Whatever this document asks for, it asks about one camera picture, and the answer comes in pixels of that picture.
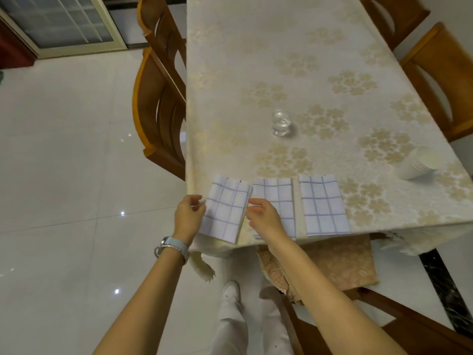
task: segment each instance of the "leg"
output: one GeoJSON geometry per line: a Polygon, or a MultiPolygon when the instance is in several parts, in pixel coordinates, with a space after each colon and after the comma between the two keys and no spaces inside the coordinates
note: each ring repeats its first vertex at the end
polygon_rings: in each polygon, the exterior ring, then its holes
{"type": "Polygon", "coordinates": [[[281,297],[275,287],[261,291],[263,299],[263,349],[265,355],[294,355],[281,313],[273,297],[281,297]]]}
{"type": "Polygon", "coordinates": [[[246,355],[247,347],[248,327],[241,315],[240,289],[229,281],[222,291],[219,324],[209,355],[246,355]]]}

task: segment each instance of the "paper cup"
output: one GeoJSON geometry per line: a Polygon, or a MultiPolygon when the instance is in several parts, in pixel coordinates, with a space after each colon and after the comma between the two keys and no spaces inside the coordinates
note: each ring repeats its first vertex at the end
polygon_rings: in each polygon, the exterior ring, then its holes
{"type": "Polygon", "coordinates": [[[394,167],[394,174],[400,179],[408,180],[439,169],[443,164],[442,156],[434,148],[421,146],[394,167]]]}

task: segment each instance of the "white pants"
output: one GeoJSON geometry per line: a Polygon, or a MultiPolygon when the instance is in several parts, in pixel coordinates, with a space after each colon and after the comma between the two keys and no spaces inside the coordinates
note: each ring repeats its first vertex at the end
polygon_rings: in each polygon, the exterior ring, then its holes
{"type": "MultiPolygon", "coordinates": [[[[272,300],[263,306],[263,349],[265,355],[293,355],[281,314],[272,300]]],[[[246,355],[248,326],[235,302],[224,302],[219,311],[217,332],[210,344],[209,355],[246,355]]]]}

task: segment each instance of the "wristwatch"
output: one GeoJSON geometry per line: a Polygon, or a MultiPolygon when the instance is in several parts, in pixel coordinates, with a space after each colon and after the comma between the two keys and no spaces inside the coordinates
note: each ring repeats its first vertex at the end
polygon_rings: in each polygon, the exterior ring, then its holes
{"type": "Polygon", "coordinates": [[[175,250],[180,251],[184,257],[184,264],[187,263],[187,260],[189,259],[189,248],[179,239],[175,239],[173,237],[164,237],[161,241],[161,244],[154,248],[154,255],[159,258],[164,248],[174,248],[175,250]]]}

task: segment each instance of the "wooden chair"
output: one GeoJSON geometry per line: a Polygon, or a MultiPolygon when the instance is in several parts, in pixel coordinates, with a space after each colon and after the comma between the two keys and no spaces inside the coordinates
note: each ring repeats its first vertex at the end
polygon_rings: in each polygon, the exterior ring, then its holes
{"type": "MultiPolygon", "coordinates": [[[[383,330],[410,355],[473,354],[473,340],[377,292],[357,288],[345,293],[395,317],[383,330]]],[[[265,288],[260,298],[273,299],[278,306],[294,355],[331,354],[317,327],[300,320],[285,295],[265,288]]]]}
{"type": "Polygon", "coordinates": [[[473,60],[442,23],[422,37],[401,67],[449,142],[473,133],[473,60]],[[419,68],[445,93],[452,119],[419,68]]]}
{"type": "Polygon", "coordinates": [[[145,146],[145,157],[185,180],[179,134],[186,104],[163,76],[155,58],[151,48],[143,50],[133,88],[133,121],[145,146]]]}
{"type": "Polygon", "coordinates": [[[429,16],[418,0],[360,0],[391,50],[394,50],[417,26],[429,16]],[[394,22],[394,32],[374,2],[381,5],[394,22]]]}
{"type": "Polygon", "coordinates": [[[186,99],[186,85],[174,65],[177,51],[186,65],[186,44],[165,0],[139,0],[138,23],[146,41],[157,55],[157,66],[168,82],[186,99]]]}

